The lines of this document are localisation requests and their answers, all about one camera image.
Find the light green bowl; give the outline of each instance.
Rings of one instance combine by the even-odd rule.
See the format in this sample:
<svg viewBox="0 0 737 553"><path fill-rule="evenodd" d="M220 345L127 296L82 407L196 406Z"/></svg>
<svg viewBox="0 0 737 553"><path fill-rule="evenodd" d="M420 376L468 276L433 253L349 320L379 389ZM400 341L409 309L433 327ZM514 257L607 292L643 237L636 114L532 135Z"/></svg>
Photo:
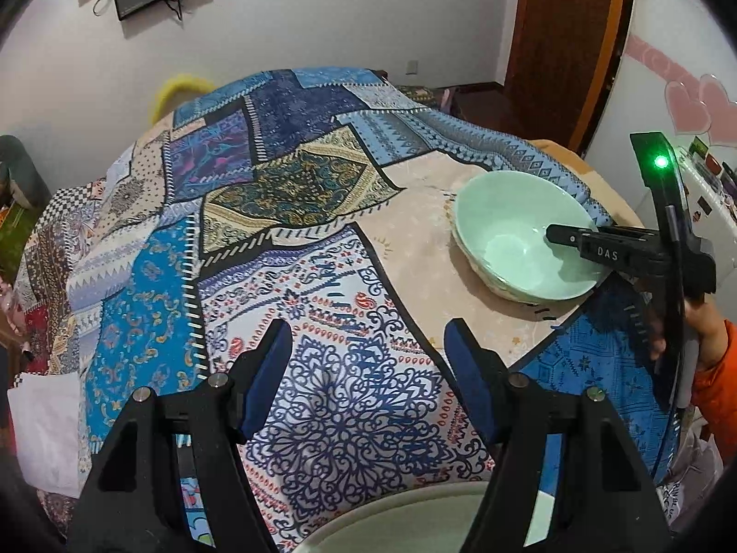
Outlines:
<svg viewBox="0 0 737 553"><path fill-rule="evenodd" d="M434 484L372 501L321 526L294 553L458 552L488 486ZM538 491L525 547L548 537L554 506L554 497Z"/></svg>
<svg viewBox="0 0 737 553"><path fill-rule="evenodd" d="M506 299L539 303L583 295L604 276L573 247L545 238L551 224L596 230L559 186L512 170L487 172L458 193L453 234L475 272Z"/></svg>

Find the orange sleeve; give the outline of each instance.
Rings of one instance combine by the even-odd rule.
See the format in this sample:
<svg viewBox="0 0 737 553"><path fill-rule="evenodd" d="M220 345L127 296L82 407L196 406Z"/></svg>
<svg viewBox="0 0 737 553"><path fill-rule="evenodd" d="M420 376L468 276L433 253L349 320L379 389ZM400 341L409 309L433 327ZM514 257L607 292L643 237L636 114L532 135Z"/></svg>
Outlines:
<svg viewBox="0 0 737 553"><path fill-rule="evenodd" d="M737 328L726 320L729 345L721 362L697 372L691 402L699 406L727 463L737 453Z"/></svg>

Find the floor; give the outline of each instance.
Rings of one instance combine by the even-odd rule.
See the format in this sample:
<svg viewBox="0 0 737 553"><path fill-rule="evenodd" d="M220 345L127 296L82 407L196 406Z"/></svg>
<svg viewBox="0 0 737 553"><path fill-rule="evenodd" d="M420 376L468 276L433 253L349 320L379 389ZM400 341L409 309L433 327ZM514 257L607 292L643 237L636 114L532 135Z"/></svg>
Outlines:
<svg viewBox="0 0 737 553"><path fill-rule="evenodd" d="M522 138L533 138L532 135L526 135L522 121L515 115L511 102L500 90L456 94L456 105L464 120L479 127L511 133Z"/></svg>

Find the paisley pattern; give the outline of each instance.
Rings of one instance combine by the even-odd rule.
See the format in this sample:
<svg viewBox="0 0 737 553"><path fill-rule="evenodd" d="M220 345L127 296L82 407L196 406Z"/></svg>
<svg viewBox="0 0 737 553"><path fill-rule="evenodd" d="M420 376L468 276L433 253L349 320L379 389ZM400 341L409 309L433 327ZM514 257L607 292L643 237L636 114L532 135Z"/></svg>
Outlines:
<svg viewBox="0 0 737 553"><path fill-rule="evenodd" d="M49 520L56 526L59 533L66 537L71 516L75 511L76 499L58 493L46 493L42 490L37 493L43 511L49 516Z"/></svg>
<svg viewBox="0 0 737 553"><path fill-rule="evenodd" d="M441 358L408 329L356 225L235 265L201 281L200 297L213 370L258 343L272 319L292 326L294 351L266 426L242 449L285 549L377 497L488 478L489 456Z"/></svg>
<svg viewBox="0 0 737 553"><path fill-rule="evenodd" d="M135 260L128 284L102 306L97 352L86 374L93 453L136 386L166 394L198 382L183 289L187 226L183 219L154 231Z"/></svg>
<svg viewBox="0 0 737 553"><path fill-rule="evenodd" d="M253 182L206 198L204 251L211 252L270 226L303 228L383 203L399 193L371 164L349 128L305 143L257 165Z"/></svg>
<svg viewBox="0 0 737 553"><path fill-rule="evenodd" d="M27 246L23 253L29 283L39 302L26 312L26 326L34 352L32 365L36 371L48 371L54 338L70 312L69 302L63 295L69 263L62 230L60 220L46 224L37 233L38 244Z"/></svg>
<svg viewBox="0 0 737 553"><path fill-rule="evenodd" d="M165 164L174 200L190 200L222 185L249 180L253 175L250 144L242 110L173 141L165 150Z"/></svg>
<svg viewBox="0 0 737 553"><path fill-rule="evenodd" d="M163 141L161 135L150 143L134 147L130 174L119 180L102 202L92 245L115 230L140 223L161 210L164 204Z"/></svg>
<svg viewBox="0 0 737 553"><path fill-rule="evenodd" d="M108 174L105 177L105 189L102 192L103 202L110 197L115 186L126 176L130 175L130 161L133 158L134 147L135 143L120 154L118 159L108 168Z"/></svg>

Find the human hand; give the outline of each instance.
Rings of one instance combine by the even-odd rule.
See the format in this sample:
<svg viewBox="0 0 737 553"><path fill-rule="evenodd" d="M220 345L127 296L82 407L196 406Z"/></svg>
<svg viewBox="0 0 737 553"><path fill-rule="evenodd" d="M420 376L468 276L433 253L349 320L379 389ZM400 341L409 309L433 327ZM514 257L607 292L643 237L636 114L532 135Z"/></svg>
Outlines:
<svg viewBox="0 0 737 553"><path fill-rule="evenodd" d="M705 295L703 301L684 300L685 320L699 335L699 363L697 371L714 368L727 353L729 336L725 318L714 303L714 299ZM650 358L657 360L666 350L663 334L662 318L652 308L650 310Z"/></svg>

